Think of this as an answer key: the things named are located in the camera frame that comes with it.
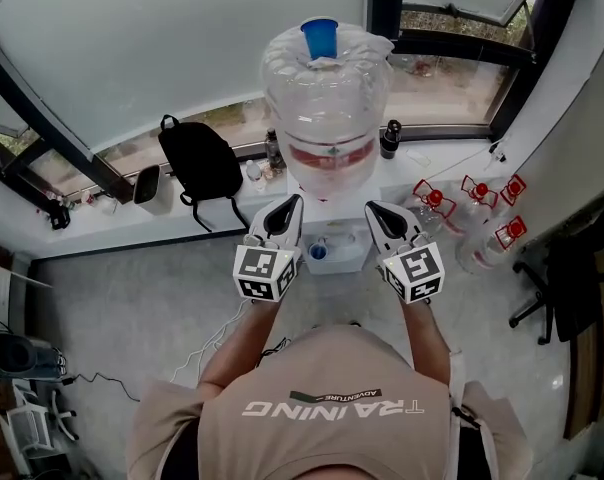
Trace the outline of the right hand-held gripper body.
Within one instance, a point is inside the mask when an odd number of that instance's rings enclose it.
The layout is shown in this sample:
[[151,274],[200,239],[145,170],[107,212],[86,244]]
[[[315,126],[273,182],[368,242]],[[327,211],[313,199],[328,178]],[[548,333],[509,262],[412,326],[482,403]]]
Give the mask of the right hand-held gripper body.
[[379,272],[405,303],[428,299],[443,289],[445,271],[437,244],[426,232],[379,240]]

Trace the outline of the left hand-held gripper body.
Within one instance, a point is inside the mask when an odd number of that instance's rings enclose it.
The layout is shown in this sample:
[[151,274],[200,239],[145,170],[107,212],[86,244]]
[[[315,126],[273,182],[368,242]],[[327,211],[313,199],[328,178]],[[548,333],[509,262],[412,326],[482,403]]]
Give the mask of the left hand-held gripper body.
[[233,280],[239,294],[251,300],[279,302],[295,279],[301,257],[298,246],[247,234],[237,246]]

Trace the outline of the person's left forearm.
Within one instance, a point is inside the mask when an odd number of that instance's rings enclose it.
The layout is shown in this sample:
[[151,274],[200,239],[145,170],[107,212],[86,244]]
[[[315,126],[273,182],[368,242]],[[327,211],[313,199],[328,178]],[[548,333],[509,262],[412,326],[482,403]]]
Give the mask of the person's left forearm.
[[252,371],[261,357],[281,302],[252,303],[239,324],[206,364],[196,392],[204,400],[218,396],[237,378]]

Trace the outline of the person's right forearm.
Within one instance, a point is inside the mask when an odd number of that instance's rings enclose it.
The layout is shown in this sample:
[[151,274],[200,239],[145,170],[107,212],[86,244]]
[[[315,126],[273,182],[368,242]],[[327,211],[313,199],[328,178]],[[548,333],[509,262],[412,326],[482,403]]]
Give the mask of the person's right forearm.
[[401,302],[414,369],[448,385],[451,377],[450,349],[444,340],[432,310],[423,301]]

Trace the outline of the clear water jug red cap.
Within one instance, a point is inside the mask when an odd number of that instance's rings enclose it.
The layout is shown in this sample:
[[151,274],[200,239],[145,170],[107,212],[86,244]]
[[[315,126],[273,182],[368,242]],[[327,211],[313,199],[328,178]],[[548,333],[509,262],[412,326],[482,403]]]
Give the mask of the clear water jug red cap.
[[456,260],[469,273],[491,270],[512,255],[516,242],[526,232],[519,215],[491,219],[462,239],[456,248]]
[[413,188],[408,208],[424,232],[434,237],[457,209],[457,203],[422,179]]
[[465,193],[463,202],[470,216],[481,223],[489,220],[497,204],[498,193],[486,183],[474,181],[469,175],[463,178],[461,190]]
[[518,174],[514,174],[501,189],[499,201],[513,207],[526,188],[525,181]]

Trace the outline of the white water dispenser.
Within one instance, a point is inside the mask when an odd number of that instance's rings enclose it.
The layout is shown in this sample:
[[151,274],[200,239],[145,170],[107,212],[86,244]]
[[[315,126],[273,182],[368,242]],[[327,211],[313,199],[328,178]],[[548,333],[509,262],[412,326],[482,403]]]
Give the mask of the white water dispenser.
[[[304,201],[302,235],[299,242],[304,262],[313,275],[354,273],[361,271],[373,244],[364,214],[368,201],[380,198],[379,188],[367,181],[353,191],[320,200],[300,188],[287,175],[289,194],[297,193]],[[309,246],[325,237],[328,255],[315,261],[308,255]]]

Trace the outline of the small clear water bottle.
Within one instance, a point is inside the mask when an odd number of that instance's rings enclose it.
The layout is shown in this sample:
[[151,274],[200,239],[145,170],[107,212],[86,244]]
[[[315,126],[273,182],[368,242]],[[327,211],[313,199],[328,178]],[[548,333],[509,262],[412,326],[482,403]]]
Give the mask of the small clear water bottle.
[[256,191],[262,192],[265,190],[266,178],[258,163],[253,160],[247,160],[245,164],[245,174]]

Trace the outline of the dark glass jar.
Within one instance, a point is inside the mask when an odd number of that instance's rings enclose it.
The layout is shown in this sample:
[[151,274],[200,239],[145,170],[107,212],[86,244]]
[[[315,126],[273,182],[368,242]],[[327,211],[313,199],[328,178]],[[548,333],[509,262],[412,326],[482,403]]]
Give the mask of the dark glass jar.
[[266,131],[264,147],[269,166],[274,170],[285,169],[286,162],[280,151],[276,130],[273,127]]

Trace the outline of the dark thermos bottle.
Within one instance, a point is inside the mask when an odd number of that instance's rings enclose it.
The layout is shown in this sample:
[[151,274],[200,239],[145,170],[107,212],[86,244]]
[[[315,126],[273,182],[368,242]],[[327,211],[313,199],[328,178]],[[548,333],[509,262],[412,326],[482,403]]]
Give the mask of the dark thermos bottle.
[[397,120],[389,120],[380,136],[380,154],[386,160],[395,157],[401,139],[402,125]]

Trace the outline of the black backpack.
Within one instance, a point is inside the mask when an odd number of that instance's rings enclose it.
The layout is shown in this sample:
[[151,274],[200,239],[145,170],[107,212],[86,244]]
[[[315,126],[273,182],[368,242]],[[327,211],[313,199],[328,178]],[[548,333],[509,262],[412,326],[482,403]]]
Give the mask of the black backpack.
[[220,135],[204,123],[180,122],[165,114],[158,140],[173,175],[183,187],[180,200],[192,208],[192,216],[200,226],[213,232],[199,217],[198,204],[224,198],[230,201],[243,228],[249,228],[235,200],[243,184],[241,167],[233,149]]

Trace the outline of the white waste bin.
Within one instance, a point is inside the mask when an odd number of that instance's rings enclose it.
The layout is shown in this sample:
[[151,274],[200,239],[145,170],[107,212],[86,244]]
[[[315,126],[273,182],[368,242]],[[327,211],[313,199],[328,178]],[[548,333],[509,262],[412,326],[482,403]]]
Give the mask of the white waste bin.
[[154,216],[167,215],[173,207],[174,185],[159,165],[144,168],[134,185],[133,203]]

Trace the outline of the black office chair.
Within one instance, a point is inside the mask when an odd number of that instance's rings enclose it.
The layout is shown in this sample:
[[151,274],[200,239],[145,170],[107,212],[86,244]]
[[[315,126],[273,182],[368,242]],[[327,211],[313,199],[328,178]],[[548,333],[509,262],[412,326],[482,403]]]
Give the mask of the black office chair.
[[602,249],[604,233],[590,227],[550,245],[545,278],[525,262],[515,262],[513,271],[525,273],[537,292],[536,302],[511,316],[509,326],[517,327],[543,308],[545,330],[538,343],[546,345],[553,332],[561,342],[568,342],[595,323],[602,311],[600,285],[604,283],[604,272],[598,270],[595,254]]

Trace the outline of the wide white roller blind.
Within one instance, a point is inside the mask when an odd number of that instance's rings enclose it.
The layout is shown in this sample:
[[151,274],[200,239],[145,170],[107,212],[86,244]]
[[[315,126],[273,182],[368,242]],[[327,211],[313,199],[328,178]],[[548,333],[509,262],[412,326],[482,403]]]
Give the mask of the wide white roller blind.
[[258,96],[268,42],[364,0],[0,0],[0,49],[90,150]]

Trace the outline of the dark blue chair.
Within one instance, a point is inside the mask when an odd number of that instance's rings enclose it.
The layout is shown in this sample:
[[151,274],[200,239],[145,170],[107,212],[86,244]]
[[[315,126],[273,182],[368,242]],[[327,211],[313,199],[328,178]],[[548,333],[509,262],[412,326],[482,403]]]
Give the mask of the dark blue chair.
[[67,374],[62,352],[47,342],[0,329],[0,379],[59,381]]

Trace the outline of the white chair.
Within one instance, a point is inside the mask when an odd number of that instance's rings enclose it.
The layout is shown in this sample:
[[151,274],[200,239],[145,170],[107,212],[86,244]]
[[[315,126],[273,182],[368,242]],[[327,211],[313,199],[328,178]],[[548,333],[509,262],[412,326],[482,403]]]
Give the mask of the white chair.
[[0,426],[12,457],[19,463],[63,455],[79,435],[73,423],[77,413],[68,409],[58,387],[38,391],[34,381],[12,380],[16,406],[0,410]]

